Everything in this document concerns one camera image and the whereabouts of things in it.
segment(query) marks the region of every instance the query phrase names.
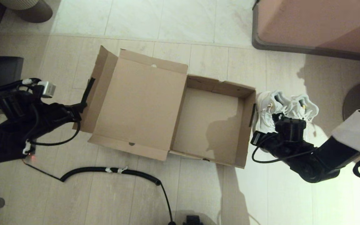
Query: shoe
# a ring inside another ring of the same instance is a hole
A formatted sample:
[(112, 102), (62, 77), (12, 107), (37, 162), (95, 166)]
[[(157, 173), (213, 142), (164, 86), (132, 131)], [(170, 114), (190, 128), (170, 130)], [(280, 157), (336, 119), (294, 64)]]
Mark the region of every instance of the shoe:
[(319, 107), (309, 100), (308, 95), (301, 94), (291, 97), (288, 117), (298, 118), (311, 122), (319, 113)]
[(256, 112), (252, 132), (276, 132), (272, 114), (284, 113), (290, 100), (281, 91), (266, 91), (256, 97)]

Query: white cable tie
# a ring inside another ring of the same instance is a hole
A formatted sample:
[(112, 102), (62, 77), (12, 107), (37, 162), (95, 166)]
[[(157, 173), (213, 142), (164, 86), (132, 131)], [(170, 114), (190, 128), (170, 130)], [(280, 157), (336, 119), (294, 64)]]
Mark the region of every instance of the white cable tie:
[(22, 81), (22, 84), (24, 84), (24, 85), (32, 84), (32, 83), (33, 83), (33, 80), (32, 80), (32, 79), (24, 79), (24, 80)]
[(123, 171), (125, 171), (126, 169), (128, 169), (129, 167), (128, 166), (126, 166), (125, 168), (119, 168), (118, 170), (117, 170), (117, 173), (122, 173)]
[(30, 142), (27, 140), (27, 141), (26, 141), (26, 147), (24, 147), (22, 154), (23, 154), (23, 155), (27, 155), (28, 152), (30, 151), (30, 148), (31, 148), (31, 144), (30, 144)]

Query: open cardboard box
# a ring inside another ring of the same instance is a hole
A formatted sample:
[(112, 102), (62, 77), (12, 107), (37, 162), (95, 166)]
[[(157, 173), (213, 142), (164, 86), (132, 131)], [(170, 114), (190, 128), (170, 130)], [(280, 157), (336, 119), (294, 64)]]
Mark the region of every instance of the open cardboard box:
[(255, 89), (188, 66), (101, 46), (82, 114), (90, 143), (165, 160), (168, 152), (245, 167)]

